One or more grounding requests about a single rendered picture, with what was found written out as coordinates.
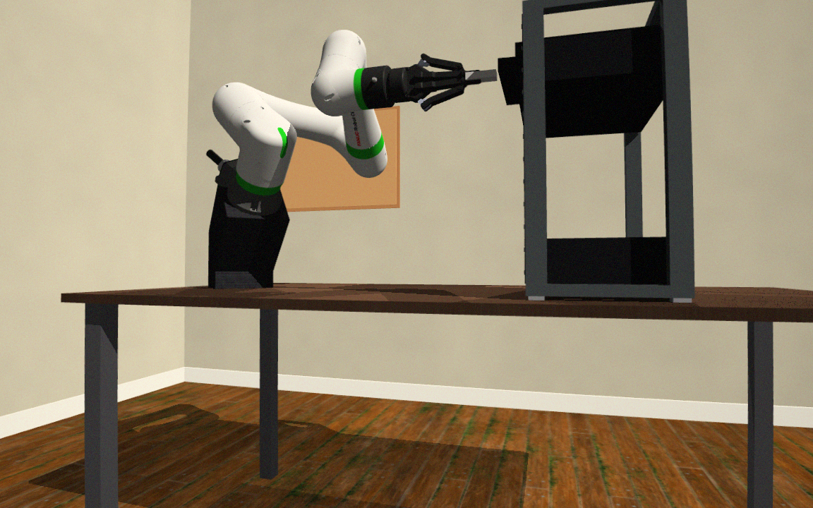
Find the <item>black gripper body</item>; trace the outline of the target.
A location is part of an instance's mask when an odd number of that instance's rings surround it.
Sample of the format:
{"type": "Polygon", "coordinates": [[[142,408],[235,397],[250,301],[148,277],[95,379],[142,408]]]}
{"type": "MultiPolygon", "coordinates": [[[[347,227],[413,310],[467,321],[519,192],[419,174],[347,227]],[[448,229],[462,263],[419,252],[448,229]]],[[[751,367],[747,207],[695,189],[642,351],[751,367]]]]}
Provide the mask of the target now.
{"type": "Polygon", "coordinates": [[[427,72],[426,68],[414,64],[410,67],[391,68],[388,72],[388,91],[392,101],[406,102],[414,101],[418,103],[420,99],[425,99],[433,89],[415,89],[416,83],[429,83],[432,78],[416,78],[415,72],[427,72]]]}

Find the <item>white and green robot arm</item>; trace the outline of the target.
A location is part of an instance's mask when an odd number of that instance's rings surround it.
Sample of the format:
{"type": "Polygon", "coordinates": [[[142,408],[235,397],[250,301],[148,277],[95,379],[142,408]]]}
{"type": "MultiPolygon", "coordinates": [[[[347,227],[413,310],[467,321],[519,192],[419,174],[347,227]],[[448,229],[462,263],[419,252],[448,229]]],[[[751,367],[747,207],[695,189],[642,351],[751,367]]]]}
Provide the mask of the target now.
{"type": "Polygon", "coordinates": [[[386,169],[387,152],[374,109],[396,103],[388,91],[390,70],[367,68],[362,39],[341,30],[330,33],[323,45],[311,89],[316,107],[285,101],[243,83],[218,89],[212,110],[238,144],[239,157],[223,160],[212,149],[206,155],[218,164],[215,183],[228,188],[230,205],[257,216],[279,210],[279,192],[297,136],[334,148],[359,176],[379,176],[386,169]]]}

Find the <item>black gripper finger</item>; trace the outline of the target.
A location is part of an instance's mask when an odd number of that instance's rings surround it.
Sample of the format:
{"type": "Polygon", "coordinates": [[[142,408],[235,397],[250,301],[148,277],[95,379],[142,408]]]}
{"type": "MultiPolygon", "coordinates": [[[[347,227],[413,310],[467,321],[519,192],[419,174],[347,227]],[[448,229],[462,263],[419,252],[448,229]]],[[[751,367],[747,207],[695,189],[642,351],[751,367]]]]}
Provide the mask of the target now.
{"type": "Polygon", "coordinates": [[[443,72],[433,72],[433,71],[415,72],[415,77],[416,78],[432,78],[433,81],[448,80],[448,78],[461,78],[461,77],[465,78],[465,76],[472,76],[472,75],[478,75],[478,74],[487,74],[487,73],[493,73],[493,72],[496,72],[496,75],[497,75],[496,68],[493,68],[493,70],[486,70],[486,71],[480,71],[480,70],[465,71],[464,67],[461,64],[461,62],[454,62],[454,61],[448,61],[448,60],[439,60],[439,59],[436,59],[436,58],[431,58],[430,56],[427,56],[426,54],[421,54],[421,60],[419,61],[418,64],[420,66],[422,66],[422,67],[431,66],[433,68],[445,68],[445,70],[449,70],[449,71],[443,71],[443,72]]]}
{"type": "Polygon", "coordinates": [[[420,99],[418,101],[419,105],[421,105],[423,111],[427,111],[431,109],[431,107],[442,103],[443,101],[447,101],[452,99],[453,97],[457,97],[460,95],[464,95],[464,89],[467,87],[466,85],[477,85],[480,83],[492,83],[493,81],[498,81],[498,77],[496,72],[487,73],[487,74],[478,74],[472,76],[465,76],[461,78],[448,78],[448,80],[439,80],[439,81],[429,81],[429,83],[416,83],[415,89],[428,89],[431,87],[433,91],[438,90],[446,90],[438,95],[433,95],[432,97],[425,97],[425,99],[420,99]]]}

